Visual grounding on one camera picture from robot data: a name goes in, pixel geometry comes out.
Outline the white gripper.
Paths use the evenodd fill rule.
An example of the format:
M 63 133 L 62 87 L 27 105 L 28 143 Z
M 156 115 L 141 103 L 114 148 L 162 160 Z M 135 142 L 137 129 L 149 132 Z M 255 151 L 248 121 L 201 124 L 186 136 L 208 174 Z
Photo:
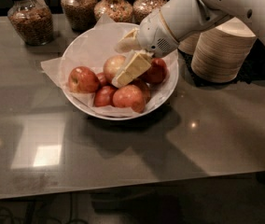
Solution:
M 118 53 L 129 52 L 124 64 L 112 79 L 112 84 L 121 88 L 140 77 L 151 67 L 152 52 L 155 57 L 165 57 L 179 46 L 174 33 L 178 9 L 162 7 L 153 10 L 137 28 L 133 28 L 115 46 Z

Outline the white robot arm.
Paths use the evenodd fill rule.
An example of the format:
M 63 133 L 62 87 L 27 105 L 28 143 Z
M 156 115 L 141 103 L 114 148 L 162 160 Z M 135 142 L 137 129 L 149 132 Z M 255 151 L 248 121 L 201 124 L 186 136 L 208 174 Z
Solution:
M 144 49 L 164 57 L 189 36 L 210 30 L 231 18 L 242 21 L 261 45 L 244 67 L 247 82 L 265 79 L 265 0 L 170 0 L 145 17 L 116 45 L 119 53 Z

